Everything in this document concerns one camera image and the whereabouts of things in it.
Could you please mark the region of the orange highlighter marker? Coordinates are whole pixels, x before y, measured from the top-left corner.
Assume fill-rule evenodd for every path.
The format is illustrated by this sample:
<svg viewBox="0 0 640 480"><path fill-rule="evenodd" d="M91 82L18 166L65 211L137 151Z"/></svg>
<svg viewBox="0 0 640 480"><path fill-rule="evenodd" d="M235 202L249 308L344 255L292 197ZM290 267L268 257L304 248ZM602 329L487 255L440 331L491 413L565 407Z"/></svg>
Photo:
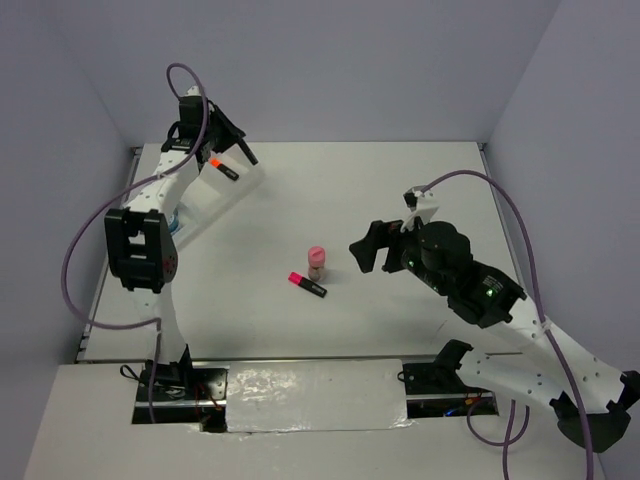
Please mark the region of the orange highlighter marker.
<svg viewBox="0 0 640 480"><path fill-rule="evenodd" d="M236 182L239 180L240 175L217 158L212 158L209 163L231 181Z"/></svg>

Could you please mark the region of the blue paint jar with label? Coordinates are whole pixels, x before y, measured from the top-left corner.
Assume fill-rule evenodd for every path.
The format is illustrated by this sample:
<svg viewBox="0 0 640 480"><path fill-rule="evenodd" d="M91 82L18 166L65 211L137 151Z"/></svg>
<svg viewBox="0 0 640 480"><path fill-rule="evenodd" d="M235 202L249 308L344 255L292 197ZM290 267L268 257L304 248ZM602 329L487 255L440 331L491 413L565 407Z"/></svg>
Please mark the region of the blue paint jar with label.
<svg viewBox="0 0 640 480"><path fill-rule="evenodd" d="M175 209L168 219L168 228L171 235L176 234L181 226L179 220L179 211Z"/></svg>

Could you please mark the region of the blue highlighter marker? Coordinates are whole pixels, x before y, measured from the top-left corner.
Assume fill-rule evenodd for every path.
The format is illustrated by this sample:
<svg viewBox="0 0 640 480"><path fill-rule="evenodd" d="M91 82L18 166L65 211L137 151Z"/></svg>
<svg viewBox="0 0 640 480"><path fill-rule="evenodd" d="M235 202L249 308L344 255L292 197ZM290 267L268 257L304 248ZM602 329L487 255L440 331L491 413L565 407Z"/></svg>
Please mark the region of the blue highlighter marker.
<svg viewBox="0 0 640 480"><path fill-rule="evenodd" d="M243 154L245 155L245 157L247 158L247 160L253 166L259 164L259 160L257 159L257 157L255 156L255 154L253 153L253 151L251 150L251 148L248 146L248 144L246 143L246 141L244 139L240 139L238 141L238 146L241 149L241 151L243 152Z"/></svg>

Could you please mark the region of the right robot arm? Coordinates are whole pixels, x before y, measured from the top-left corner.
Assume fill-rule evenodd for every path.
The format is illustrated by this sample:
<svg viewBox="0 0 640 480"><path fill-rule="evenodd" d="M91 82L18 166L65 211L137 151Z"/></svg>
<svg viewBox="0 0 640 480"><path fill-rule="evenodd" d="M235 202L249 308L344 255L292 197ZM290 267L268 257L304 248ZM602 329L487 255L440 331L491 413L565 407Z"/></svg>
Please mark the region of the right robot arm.
<svg viewBox="0 0 640 480"><path fill-rule="evenodd" d="M471 326L506 341L534 365L505 365L460 340L448 341L430 363L413 364L399 378L410 394L425 388L491 390L553 413L560 432L574 444L602 453L617 443L639 400L639 374L599 360L549 320L534 300L504 272L474 260L470 241L447 222L405 230L399 220L374 221L350 253L364 273L379 250L386 273L407 271L444 297Z"/></svg>

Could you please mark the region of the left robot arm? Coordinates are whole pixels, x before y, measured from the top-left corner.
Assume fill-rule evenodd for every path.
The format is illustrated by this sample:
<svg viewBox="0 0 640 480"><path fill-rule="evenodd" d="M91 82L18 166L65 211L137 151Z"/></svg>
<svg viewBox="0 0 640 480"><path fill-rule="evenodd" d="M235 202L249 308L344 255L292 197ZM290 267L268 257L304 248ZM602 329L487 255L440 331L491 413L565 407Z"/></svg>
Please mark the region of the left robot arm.
<svg viewBox="0 0 640 480"><path fill-rule="evenodd" d="M111 274L128 291L139 321L152 331L143 382L175 399L196 385L171 283L178 248L199 235L263 177L259 161L219 106L198 87L179 98L179 118L160 148L148 183L104 217Z"/></svg>

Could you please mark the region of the pink glitter jar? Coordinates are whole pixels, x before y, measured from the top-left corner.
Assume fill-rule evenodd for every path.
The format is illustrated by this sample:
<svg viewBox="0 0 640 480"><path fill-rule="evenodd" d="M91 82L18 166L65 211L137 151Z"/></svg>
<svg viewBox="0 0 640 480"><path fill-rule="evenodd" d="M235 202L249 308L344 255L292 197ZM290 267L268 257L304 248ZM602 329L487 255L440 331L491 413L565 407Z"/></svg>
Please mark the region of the pink glitter jar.
<svg viewBox="0 0 640 480"><path fill-rule="evenodd" d="M307 253L308 277L314 282L321 282L325 276L326 252L320 246L313 246Z"/></svg>

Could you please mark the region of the white three-compartment plastic tray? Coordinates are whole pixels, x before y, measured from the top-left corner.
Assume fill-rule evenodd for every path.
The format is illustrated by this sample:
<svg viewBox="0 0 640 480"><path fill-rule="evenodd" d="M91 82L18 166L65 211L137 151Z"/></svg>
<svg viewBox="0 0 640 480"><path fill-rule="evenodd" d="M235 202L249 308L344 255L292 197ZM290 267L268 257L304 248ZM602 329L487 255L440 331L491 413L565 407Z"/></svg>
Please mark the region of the white three-compartment plastic tray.
<svg viewBox="0 0 640 480"><path fill-rule="evenodd" d="M178 251L200 236L265 178L262 164L253 166L238 146L212 158L235 170L240 178L236 182L231 181L209 162L203 167L176 207L181 228L172 238Z"/></svg>

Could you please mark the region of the pink highlighter marker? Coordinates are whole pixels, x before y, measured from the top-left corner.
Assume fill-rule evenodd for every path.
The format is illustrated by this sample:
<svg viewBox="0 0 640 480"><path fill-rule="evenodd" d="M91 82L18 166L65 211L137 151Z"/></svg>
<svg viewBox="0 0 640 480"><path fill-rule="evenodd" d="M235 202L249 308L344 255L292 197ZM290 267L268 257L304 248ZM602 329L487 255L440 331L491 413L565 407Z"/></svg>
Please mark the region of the pink highlighter marker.
<svg viewBox="0 0 640 480"><path fill-rule="evenodd" d="M312 293L313 295L319 298L326 297L327 290L305 276L302 276L296 272L291 272L289 274L288 280L293 285L296 285L297 287L302 288L305 291Z"/></svg>

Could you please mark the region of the silver foil cover plate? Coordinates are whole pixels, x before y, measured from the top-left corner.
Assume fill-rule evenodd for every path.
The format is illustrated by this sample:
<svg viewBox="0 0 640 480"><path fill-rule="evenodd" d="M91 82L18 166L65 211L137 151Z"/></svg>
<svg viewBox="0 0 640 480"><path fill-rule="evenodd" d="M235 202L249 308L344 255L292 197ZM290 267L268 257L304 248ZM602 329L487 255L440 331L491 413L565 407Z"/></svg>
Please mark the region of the silver foil cover plate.
<svg viewBox="0 0 640 480"><path fill-rule="evenodd" d="M411 424L395 359L234 363L226 393L233 433L375 431Z"/></svg>

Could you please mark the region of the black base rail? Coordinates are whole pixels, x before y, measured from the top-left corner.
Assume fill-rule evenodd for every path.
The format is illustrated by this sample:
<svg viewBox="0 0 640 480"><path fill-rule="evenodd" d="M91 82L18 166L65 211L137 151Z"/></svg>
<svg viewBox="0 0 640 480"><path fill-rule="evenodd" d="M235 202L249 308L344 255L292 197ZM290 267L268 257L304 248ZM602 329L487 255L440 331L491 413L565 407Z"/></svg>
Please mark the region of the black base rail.
<svg viewBox="0 0 640 480"><path fill-rule="evenodd" d="M494 416L492 392L430 361L400 359L200 363L187 387L128 366L134 425L191 424L209 433L375 431L427 418Z"/></svg>

